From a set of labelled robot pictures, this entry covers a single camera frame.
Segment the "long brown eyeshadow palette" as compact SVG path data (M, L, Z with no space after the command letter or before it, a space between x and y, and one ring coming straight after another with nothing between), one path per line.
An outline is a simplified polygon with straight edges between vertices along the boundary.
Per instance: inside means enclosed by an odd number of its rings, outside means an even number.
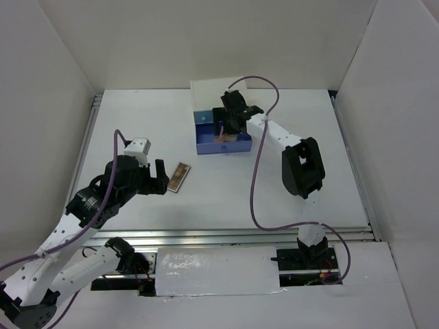
M171 175L169 183L167 185L167 190L173 193L177 193L182 186L191 166L183 162L179 162Z

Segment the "square peach eyeshadow palette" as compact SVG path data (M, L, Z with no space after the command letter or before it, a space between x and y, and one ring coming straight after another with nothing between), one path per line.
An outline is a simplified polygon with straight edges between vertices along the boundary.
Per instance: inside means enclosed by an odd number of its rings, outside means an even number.
M224 126L221 126L219 130L219 135L214 136L214 142L215 143L229 143L229 142L235 142L237 140L236 134L229 134L226 133Z

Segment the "light blue small drawer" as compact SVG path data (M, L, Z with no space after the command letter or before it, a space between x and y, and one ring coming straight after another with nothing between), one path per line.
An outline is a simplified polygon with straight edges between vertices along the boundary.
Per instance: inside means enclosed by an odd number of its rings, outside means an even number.
M195 125L205 125L213 123L212 110L200 110L193 112L193 119Z

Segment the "purple bottom drawer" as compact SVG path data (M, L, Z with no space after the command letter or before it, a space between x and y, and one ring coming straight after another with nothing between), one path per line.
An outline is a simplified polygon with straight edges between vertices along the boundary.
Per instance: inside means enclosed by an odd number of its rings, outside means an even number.
M230 154L248 152L252 148L252 138L239 134L236 141L215 142L212 123L195 125L195 146L197 155Z

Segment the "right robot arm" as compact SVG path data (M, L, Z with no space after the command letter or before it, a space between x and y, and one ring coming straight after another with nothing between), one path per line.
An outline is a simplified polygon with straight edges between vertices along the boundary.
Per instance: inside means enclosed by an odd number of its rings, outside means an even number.
M325 257L328 240L321 222L318 200L326 173L316 139L296 136L269 118L258 106L249 106L238 90L226 91L223 106L213 109L215 135L248 134L260 140L250 185L250 216L255 226L266 232L298 228L298 259L314 268ZM281 178L287 192L304 201L303 221L276 228L263 227L254 209L254 190L263 146L268 143L281 156Z

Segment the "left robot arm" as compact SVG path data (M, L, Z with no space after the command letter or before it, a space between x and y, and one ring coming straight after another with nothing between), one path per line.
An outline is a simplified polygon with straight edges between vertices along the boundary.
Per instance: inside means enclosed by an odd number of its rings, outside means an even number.
M57 227L32 257L1 283L1 310L18 328L43 328L57 308L97 277L116 271L145 273L146 257L121 237L113 237L90 256L70 267L71 257L107 220L135 195L164 195L169 178L163 160L155 161L156 176L148 163L119 155L105 172L93 178L67 204Z

